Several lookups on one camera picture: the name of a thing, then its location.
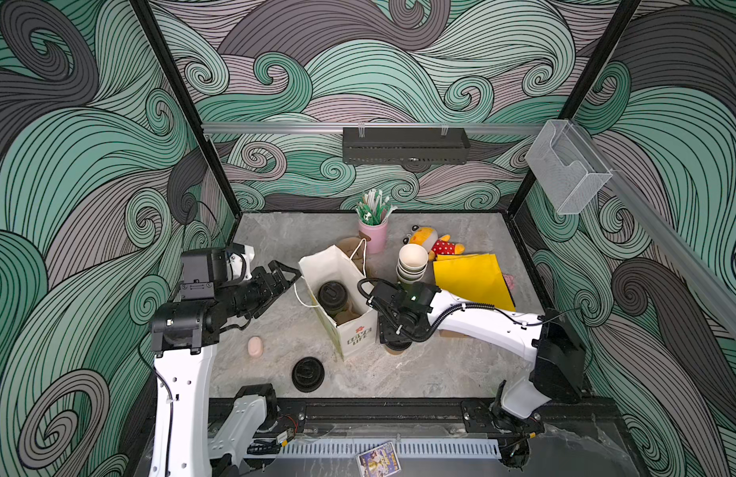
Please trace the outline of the black cup lid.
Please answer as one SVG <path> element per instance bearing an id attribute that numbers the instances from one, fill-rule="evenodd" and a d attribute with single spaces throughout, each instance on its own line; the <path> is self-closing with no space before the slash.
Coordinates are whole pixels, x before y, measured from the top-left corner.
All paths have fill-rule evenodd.
<path id="1" fill-rule="evenodd" d="M 387 351 L 393 355 L 399 355 L 408 350 L 413 342 L 403 336 L 397 335 L 381 335 L 380 343 L 385 346 Z"/>
<path id="2" fill-rule="evenodd" d="M 336 280 L 330 280 L 318 290 L 318 303 L 329 315 L 336 315 L 348 308 L 348 293 L 345 286 Z"/>

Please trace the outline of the clear acrylic wall holder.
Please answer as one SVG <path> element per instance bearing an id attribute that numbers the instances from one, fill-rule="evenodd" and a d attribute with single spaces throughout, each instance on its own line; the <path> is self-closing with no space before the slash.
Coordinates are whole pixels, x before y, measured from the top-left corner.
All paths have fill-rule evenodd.
<path id="1" fill-rule="evenodd" d="M 526 154 L 543 192 L 560 216 L 580 215 L 612 178 L 612 169 L 586 129 L 548 120 Z"/>

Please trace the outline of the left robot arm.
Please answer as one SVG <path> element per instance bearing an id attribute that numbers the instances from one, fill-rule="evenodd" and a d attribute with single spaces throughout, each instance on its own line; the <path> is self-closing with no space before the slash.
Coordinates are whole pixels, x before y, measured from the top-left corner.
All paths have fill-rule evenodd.
<path id="1" fill-rule="evenodd" d="M 149 320 L 149 366 L 157 379 L 153 476 L 240 476 L 259 429 L 279 418 L 272 385 L 246 387 L 215 434 L 209 432 L 210 381 L 222 334 L 261 317 L 302 274 L 272 260 L 251 268 L 248 246 L 183 252 L 179 300 Z"/>

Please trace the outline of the black wall shelf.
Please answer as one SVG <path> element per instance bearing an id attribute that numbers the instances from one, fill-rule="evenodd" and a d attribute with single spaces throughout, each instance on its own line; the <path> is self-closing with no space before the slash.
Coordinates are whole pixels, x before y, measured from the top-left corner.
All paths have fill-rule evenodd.
<path id="1" fill-rule="evenodd" d="M 358 126 L 342 130 L 342 159 L 350 165 L 465 164 L 471 142 L 463 128 Z"/>

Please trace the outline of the yellow plush toy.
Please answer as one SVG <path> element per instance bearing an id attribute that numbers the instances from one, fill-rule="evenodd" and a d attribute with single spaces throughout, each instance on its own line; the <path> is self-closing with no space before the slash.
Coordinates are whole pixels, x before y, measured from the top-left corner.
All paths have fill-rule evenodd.
<path id="1" fill-rule="evenodd" d="M 430 262 L 439 256 L 462 256 L 465 253 L 465 246 L 452 242 L 450 235 L 440 235 L 436 229 L 419 225 L 411 228 L 403 238 L 403 244 L 421 246 L 428 253 Z"/>

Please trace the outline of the stack of black lids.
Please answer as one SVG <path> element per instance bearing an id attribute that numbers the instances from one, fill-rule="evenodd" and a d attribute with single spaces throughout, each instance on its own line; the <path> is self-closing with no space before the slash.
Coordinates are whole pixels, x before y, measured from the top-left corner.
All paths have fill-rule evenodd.
<path id="1" fill-rule="evenodd" d="M 322 362 L 315 357 L 300 359 L 292 368 L 292 383 L 301 393 L 312 393 L 323 383 L 325 369 Z"/>

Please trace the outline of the stack of paper cups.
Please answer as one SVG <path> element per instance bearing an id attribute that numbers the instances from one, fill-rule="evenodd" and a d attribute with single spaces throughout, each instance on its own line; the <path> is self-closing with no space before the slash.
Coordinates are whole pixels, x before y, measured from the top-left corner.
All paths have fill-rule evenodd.
<path id="1" fill-rule="evenodd" d="M 418 244 L 405 244 L 400 248 L 396 266 L 399 280 L 412 283 L 421 280 L 429 263 L 427 251 Z"/>

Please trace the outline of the yellow napkin stack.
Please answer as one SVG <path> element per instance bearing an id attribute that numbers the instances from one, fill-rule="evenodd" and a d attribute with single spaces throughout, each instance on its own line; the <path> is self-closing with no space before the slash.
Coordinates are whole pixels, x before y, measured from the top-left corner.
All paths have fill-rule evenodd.
<path id="1" fill-rule="evenodd" d="M 495 254 L 440 256 L 434 262 L 434 276 L 439 288 L 467 301 L 516 310 Z"/>

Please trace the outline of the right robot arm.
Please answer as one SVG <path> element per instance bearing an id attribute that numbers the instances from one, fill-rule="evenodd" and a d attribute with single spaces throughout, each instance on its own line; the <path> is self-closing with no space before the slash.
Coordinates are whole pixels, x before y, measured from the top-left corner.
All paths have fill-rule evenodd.
<path id="1" fill-rule="evenodd" d="M 550 403 L 582 399 L 587 348 L 569 319 L 555 310 L 519 313 L 466 300 L 439 286 L 416 282 L 407 288 L 381 278 L 363 278 L 357 291 L 378 313 L 380 342 L 395 351 L 451 331 L 502 348 L 531 366 L 505 382 L 497 409 L 531 419 Z"/>

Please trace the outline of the pink straw holder cup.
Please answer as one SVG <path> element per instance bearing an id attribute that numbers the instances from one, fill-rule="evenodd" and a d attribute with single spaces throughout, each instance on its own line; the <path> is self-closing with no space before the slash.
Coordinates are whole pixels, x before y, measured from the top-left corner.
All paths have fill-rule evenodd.
<path id="1" fill-rule="evenodd" d="M 358 222 L 360 236 L 366 240 L 366 252 L 368 254 L 381 254 L 386 248 L 388 234 L 388 220 L 385 219 L 379 225 L 366 225 Z"/>

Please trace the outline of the white paper bag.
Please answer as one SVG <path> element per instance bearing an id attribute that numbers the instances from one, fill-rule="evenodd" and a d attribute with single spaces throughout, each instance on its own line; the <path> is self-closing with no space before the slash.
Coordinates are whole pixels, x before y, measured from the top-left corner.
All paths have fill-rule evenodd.
<path id="1" fill-rule="evenodd" d="M 366 244 L 364 238 L 345 238 L 298 261 L 310 300 L 306 307 L 316 312 L 344 361 L 377 342 L 377 312 L 358 291 L 366 278 Z"/>

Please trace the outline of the brown cardboard cup carrier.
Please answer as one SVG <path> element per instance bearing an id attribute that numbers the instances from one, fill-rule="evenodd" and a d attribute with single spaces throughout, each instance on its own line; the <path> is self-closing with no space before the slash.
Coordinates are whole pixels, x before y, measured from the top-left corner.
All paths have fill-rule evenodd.
<path id="1" fill-rule="evenodd" d="M 362 260 L 366 255 L 367 240 L 360 237 L 343 238 L 336 246 L 350 259 Z"/>

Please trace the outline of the colourful card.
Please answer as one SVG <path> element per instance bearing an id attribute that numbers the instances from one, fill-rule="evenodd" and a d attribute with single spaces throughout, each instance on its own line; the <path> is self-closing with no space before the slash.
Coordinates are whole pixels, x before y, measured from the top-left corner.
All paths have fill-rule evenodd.
<path id="1" fill-rule="evenodd" d="M 361 477 L 390 477 L 402 471 L 393 442 L 385 442 L 356 457 Z"/>

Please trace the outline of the wrapped straws bundle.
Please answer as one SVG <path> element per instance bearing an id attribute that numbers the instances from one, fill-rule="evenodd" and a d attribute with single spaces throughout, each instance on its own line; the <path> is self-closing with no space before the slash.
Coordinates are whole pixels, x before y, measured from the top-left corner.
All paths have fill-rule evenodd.
<path id="1" fill-rule="evenodd" d="M 390 195 L 371 189 L 361 196 L 355 210 L 362 225 L 374 227 L 384 224 L 397 207 L 391 203 Z"/>

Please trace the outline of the pink small object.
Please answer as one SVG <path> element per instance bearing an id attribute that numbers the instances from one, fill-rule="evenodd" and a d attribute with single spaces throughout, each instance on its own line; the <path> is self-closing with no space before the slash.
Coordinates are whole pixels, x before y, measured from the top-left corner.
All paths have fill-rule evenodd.
<path id="1" fill-rule="evenodd" d="M 248 340 L 247 351 L 250 357 L 256 359 L 264 354 L 264 343 L 261 337 L 253 336 Z"/>

